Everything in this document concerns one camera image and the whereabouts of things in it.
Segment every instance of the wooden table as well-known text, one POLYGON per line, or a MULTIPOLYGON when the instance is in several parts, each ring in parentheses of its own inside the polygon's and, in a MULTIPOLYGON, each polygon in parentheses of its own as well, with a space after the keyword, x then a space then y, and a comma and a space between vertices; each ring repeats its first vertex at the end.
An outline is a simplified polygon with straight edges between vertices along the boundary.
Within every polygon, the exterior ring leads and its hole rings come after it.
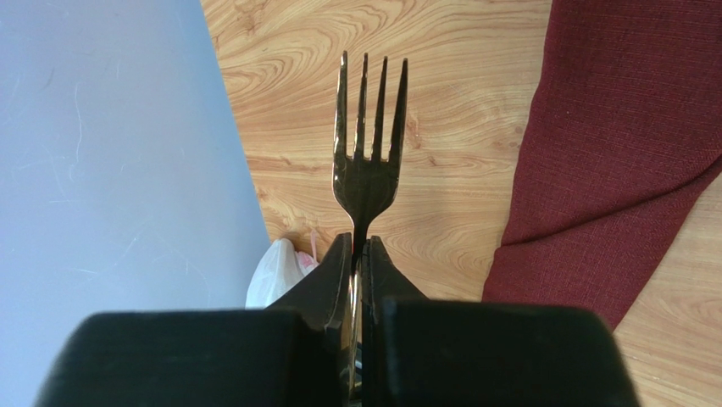
MULTIPOLYGON (((300 248, 308 249, 312 229, 321 253, 351 230, 330 189, 342 51, 354 90, 349 116, 364 52, 372 101, 389 57, 387 112, 409 59, 401 186, 370 233, 424 293, 479 299, 508 216, 550 0, 202 3, 270 237, 300 248)), ((722 179, 697 203, 616 337, 645 405, 719 405, 722 179)))

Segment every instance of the red napkin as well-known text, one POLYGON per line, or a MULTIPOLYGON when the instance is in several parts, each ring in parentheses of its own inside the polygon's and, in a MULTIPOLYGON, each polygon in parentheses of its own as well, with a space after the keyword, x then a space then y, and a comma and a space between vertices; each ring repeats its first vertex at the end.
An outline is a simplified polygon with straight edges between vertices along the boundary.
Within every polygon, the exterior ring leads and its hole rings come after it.
POLYGON ((554 1, 483 299, 617 326, 721 154, 721 1, 554 1))

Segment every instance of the fork head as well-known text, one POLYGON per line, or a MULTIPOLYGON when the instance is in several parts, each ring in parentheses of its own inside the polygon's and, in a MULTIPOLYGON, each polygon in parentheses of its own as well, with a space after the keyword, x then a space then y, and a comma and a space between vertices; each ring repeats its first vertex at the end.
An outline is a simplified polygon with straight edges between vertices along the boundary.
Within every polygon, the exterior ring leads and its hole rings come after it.
POLYGON ((355 242, 356 237, 363 235, 363 240, 365 241, 366 231, 371 221, 391 206, 396 197, 398 187, 403 132, 406 124, 408 61, 406 59, 403 60, 396 111, 393 119, 391 147, 389 148, 388 160, 386 160, 381 158, 381 142, 384 125, 387 61, 388 59, 384 57, 383 67, 381 69, 379 102, 376 107, 374 140, 371 157, 368 159, 364 157, 366 82, 369 68, 368 55, 364 55, 364 72, 361 77, 361 93, 358 98, 356 139, 352 155, 348 155, 346 151, 348 71, 348 56, 346 52, 343 53, 341 69, 338 76, 336 131, 334 134, 333 191, 336 196, 336 201, 346 210, 353 222, 354 249, 357 248, 357 242, 355 242))

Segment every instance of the fork tine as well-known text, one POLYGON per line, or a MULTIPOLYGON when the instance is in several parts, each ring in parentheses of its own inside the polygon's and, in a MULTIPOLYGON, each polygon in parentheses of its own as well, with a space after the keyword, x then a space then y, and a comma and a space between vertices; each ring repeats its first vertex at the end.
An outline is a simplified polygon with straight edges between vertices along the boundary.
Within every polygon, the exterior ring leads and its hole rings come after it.
POLYGON ((381 142, 383 141, 384 131, 384 100, 386 95, 386 65, 388 57, 384 57, 384 65, 381 68, 381 84, 379 85, 379 102, 376 105, 376 122, 374 123, 374 147, 371 150, 371 161, 381 161, 381 142))
POLYGON ((401 81, 398 84, 396 112, 393 115, 392 143, 389 150, 389 164, 393 168, 401 165, 401 150, 403 148, 403 131, 406 128, 406 93, 408 89, 408 60, 403 60, 401 68, 401 81))
POLYGON ((356 120, 356 150, 353 159, 364 158, 364 133, 366 132, 366 80, 369 76, 369 55, 364 54, 364 72, 361 75, 361 94, 358 95, 358 119, 356 120))
POLYGON ((348 54, 341 56, 341 68, 338 71, 338 90, 336 92, 336 131, 333 136, 334 158, 346 157, 346 99, 347 99, 348 54))

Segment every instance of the gray surface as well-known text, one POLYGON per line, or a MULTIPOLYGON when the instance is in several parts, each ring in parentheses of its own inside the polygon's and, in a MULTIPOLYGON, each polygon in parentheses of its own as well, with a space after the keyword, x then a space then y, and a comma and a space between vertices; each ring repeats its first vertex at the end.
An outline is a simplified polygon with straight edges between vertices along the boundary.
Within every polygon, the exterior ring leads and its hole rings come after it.
POLYGON ((241 307, 269 246, 198 2, 0 1, 0 405, 107 309, 241 307))

